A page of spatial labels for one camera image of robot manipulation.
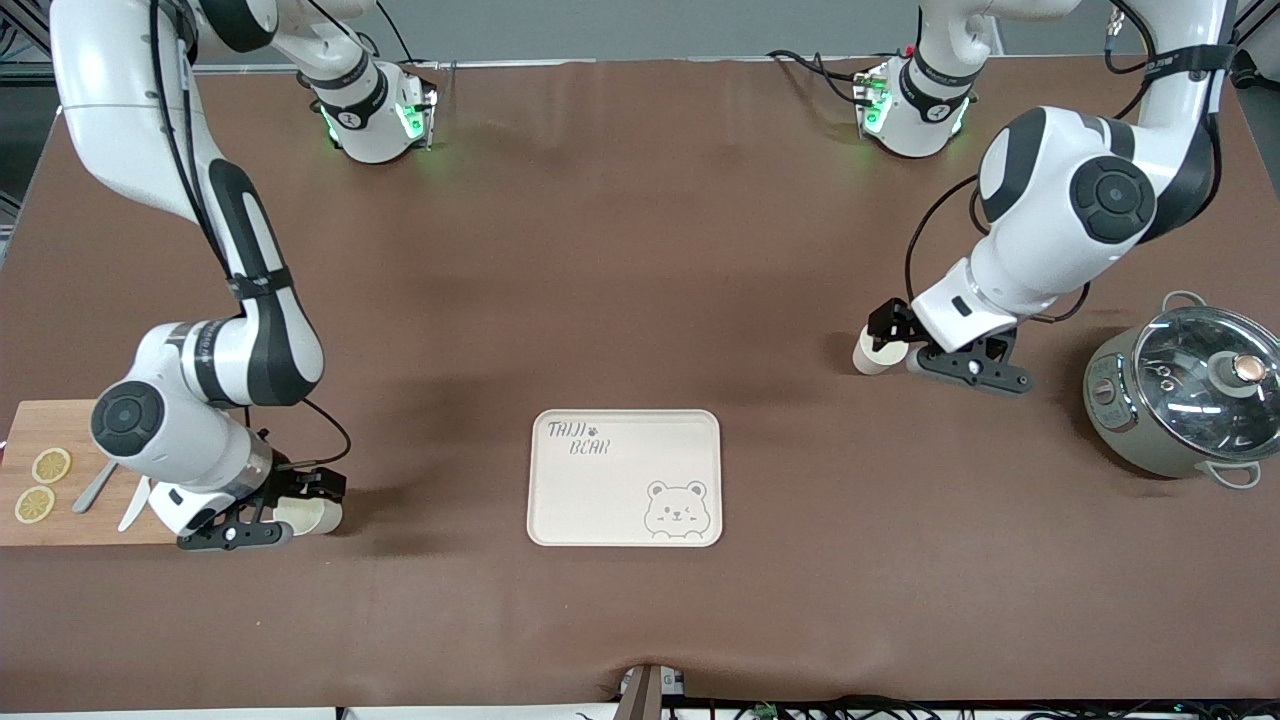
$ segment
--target brown tablecloth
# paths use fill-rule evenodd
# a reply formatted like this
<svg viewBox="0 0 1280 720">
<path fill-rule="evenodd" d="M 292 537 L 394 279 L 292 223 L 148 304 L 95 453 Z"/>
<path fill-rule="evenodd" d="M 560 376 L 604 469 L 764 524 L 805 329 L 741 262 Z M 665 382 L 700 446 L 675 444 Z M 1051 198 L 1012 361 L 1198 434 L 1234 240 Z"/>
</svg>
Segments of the brown tablecloth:
<svg viewBox="0 0 1280 720">
<path fill-rule="evenodd" d="M 643 661 L 721 696 L 1280 694 L 1280 465 L 1248 493 L 1139 477 L 1078 389 L 1169 290 L 1280 328 L 1280 211 L 1231 94 L 1217 202 L 1076 319 L 1027 328 L 1039 387 L 1007 400 L 854 375 L 851 333 L 1005 122 L 1128 99 L 1101 61 L 993 61 L 965 131 L 916 161 L 794 65 L 438 79 L 436 149 L 385 167 L 333 151 L 291 77 L 201 79 L 324 341 L 314 397 L 356 439 L 346 529 L 0 553 L 0 710 L 590 701 Z M 956 199 L 919 282 L 975 240 Z M 0 275 L 0 420 L 96 396 L 155 324 L 233 310 L 196 228 L 97 184 L 59 128 Z M 549 407 L 713 411 L 721 542 L 530 542 Z M 305 409 L 255 419 L 294 457 L 338 442 Z"/>
</svg>

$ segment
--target rice cooker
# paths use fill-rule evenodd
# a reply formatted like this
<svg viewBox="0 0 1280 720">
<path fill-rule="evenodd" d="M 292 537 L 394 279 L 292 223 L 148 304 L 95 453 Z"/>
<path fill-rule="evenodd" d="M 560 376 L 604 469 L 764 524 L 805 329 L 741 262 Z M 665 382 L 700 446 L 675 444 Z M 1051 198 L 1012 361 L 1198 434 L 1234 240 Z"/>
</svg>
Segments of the rice cooker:
<svg viewBox="0 0 1280 720">
<path fill-rule="evenodd" d="M 1192 304 L 1171 309 L 1175 299 Z M 1277 363 L 1280 343 L 1266 328 L 1196 293 L 1171 292 L 1153 320 L 1093 354 L 1084 405 L 1129 462 L 1248 489 L 1262 478 L 1258 462 L 1280 452 Z"/>
</svg>

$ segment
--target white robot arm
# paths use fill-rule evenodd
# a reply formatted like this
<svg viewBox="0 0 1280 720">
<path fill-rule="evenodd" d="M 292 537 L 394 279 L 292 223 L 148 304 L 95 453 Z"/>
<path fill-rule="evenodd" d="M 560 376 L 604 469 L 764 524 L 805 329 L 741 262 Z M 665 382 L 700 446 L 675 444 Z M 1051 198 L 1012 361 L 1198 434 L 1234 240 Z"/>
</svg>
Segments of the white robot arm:
<svg viewBox="0 0 1280 720">
<path fill-rule="evenodd" d="M 1046 20 L 1080 0 L 922 0 L 920 32 L 909 56 L 855 76 L 858 126 L 905 158 L 933 155 L 960 131 L 969 91 L 991 55 L 984 15 Z"/>
<path fill-rule="evenodd" d="M 270 45 L 298 67 L 315 91 L 334 145 L 353 160 L 387 163 L 430 147 L 436 90 L 402 68 L 375 60 L 343 20 L 376 0 L 192 1 L 201 38 L 248 53 Z"/>
<path fill-rule="evenodd" d="M 1001 366 L 1011 331 L 1206 206 L 1221 172 L 1216 114 L 1235 3 L 1116 4 L 1152 53 L 1138 124 L 1059 108 L 1009 123 L 978 174 L 989 233 L 909 307 L 891 300 L 872 314 L 874 350 L 925 340 L 919 369 L 1025 392 L 1029 377 Z"/>
<path fill-rule="evenodd" d="M 270 3 L 215 3 L 236 4 L 269 32 Z M 296 477 L 227 410 L 303 401 L 320 382 L 324 355 L 257 191 L 209 133 L 191 77 L 195 10 L 183 0 L 59 0 L 50 19 L 63 113 L 84 167 L 120 195 L 198 224 L 241 305 L 234 318 L 148 332 L 125 378 L 99 398 L 93 439 L 120 465 L 159 480 L 151 507 L 192 547 L 288 539 L 282 523 L 255 523 L 259 536 L 244 537 L 250 525 L 230 510 L 255 497 L 260 520 L 262 503 L 280 495 L 323 479 L 340 496 L 344 483 L 328 471 Z M 232 537 L 212 538 L 224 512 Z M 197 533 L 209 542 L 195 543 Z"/>
</svg>

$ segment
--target dried lemon slice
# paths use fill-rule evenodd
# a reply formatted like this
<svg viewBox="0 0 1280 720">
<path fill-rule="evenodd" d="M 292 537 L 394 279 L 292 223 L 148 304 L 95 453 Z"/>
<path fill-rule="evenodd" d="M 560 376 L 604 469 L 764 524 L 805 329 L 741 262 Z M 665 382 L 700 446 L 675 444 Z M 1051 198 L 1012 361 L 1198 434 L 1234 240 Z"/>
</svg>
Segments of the dried lemon slice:
<svg viewBox="0 0 1280 720">
<path fill-rule="evenodd" d="M 18 502 L 13 506 L 13 514 L 23 525 L 33 525 L 54 511 L 54 498 L 56 497 L 54 491 L 45 486 L 27 488 L 26 492 L 18 496 Z"/>
<path fill-rule="evenodd" d="M 72 471 L 72 454 L 60 447 L 50 447 L 31 464 L 31 477 L 46 486 L 56 483 Z"/>
</svg>

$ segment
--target knife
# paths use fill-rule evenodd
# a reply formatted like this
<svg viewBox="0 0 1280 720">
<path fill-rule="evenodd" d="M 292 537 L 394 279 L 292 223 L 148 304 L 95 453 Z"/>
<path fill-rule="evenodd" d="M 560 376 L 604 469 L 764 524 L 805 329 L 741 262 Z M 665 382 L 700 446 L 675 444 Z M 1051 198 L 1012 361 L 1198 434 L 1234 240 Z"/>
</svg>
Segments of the knife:
<svg viewBox="0 0 1280 720">
<path fill-rule="evenodd" d="M 142 475 L 138 479 L 138 487 L 133 491 L 133 500 L 129 501 L 128 510 L 124 511 L 124 518 L 120 518 L 120 527 L 116 532 L 123 533 L 129 529 L 129 525 L 142 515 L 142 509 L 147 506 L 147 497 L 151 496 L 151 478 Z"/>
<path fill-rule="evenodd" d="M 88 512 L 88 509 L 93 506 L 93 501 L 97 500 L 97 496 L 102 493 L 102 488 L 106 486 L 106 480 L 111 479 L 111 473 L 114 473 L 115 469 L 119 466 L 120 464 L 116 462 L 115 460 L 108 462 L 106 468 L 102 468 L 102 471 L 100 471 L 97 477 L 93 478 L 93 482 L 90 483 L 87 488 L 84 488 L 84 492 L 82 492 L 81 496 L 76 498 L 76 505 L 72 505 L 72 512 L 77 515 L 83 515 L 84 512 Z"/>
</svg>

